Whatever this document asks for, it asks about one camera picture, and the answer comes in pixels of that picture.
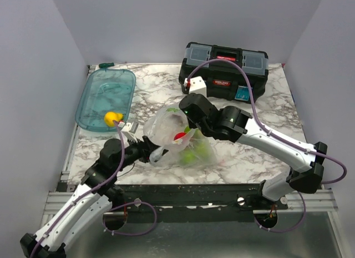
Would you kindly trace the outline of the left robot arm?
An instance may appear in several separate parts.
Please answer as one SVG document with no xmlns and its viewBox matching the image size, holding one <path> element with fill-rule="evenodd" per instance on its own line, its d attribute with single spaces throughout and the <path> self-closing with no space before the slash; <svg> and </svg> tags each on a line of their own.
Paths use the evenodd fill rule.
<svg viewBox="0 0 355 258">
<path fill-rule="evenodd" d="M 107 140 L 62 208 L 35 234 L 26 233 L 21 238 L 25 257 L 66 257 L 72 243 L 104 211 L 122 207 L 123 191 L 115 184 L 117 173 L 137 160 L 148 163 L 150 154 L 160 149 L 147 136 L 128 146 L 119 139 Z"/>
</svg>

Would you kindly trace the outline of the yellow fake lemon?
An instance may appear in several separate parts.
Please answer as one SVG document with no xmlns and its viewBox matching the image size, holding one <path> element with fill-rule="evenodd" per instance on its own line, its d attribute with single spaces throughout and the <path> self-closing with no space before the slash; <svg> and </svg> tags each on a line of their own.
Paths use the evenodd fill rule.
<svg viewBox="0 0 355 258">
<path fill-rule="evenodd" d="M 108 127 L 114 127 L 115 123 L 120 123 L 124 119 L 122 113 L 107 112 L 104 116 L 104 122 Z"/>
</svg>

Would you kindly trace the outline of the red fake apple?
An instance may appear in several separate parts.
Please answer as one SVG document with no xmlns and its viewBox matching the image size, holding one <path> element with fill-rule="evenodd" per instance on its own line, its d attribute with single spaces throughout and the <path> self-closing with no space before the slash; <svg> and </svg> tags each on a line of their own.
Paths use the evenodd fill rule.
<svg viewBox="0 0 355 258">
<path fill-rule="evenodd" d="M 179 132 L 174 136 L 174 140 L 178 140 L 186 135 L 185 132 Z"/>
</svg>

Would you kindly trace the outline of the translucent plastic bag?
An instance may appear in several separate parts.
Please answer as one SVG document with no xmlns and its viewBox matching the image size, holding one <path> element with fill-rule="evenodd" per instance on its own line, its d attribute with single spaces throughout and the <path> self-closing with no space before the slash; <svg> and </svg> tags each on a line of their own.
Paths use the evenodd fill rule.
<svg viewBox="0 0 355 258">
<path fill-rule="evenodd" d="M 158 146 L 150 156 L 153 166 L 202 168 L 216 164 L 216 155 L 207 137 L 191 129 L 177 103 L 158 110 L 143 126 L 143 134 Z"/>
</svg>

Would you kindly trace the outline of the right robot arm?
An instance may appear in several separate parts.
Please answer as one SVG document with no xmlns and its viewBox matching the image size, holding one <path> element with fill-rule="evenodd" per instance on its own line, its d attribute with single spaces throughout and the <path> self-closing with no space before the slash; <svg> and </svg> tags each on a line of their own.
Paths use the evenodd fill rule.
<svg viewBox="0 0 355 258">
<path fill-rule="evenodd" d="M 293 191 L 314 194 L 319 188 L 324 167 L 317 155 L 326 152 L 325 144 L 303 143 L 278 131 L 267 133 L 250 113 L 234 106 L 217 109 L 202 94 L 185 96 L 179 108 L 189 127 L 198 128 L 204 136 L 251 146 L 290 166 L 288 171 L 260 184 L 260 192 L 255 195 L 258 207 L 268 209 Z"/>
</svg>

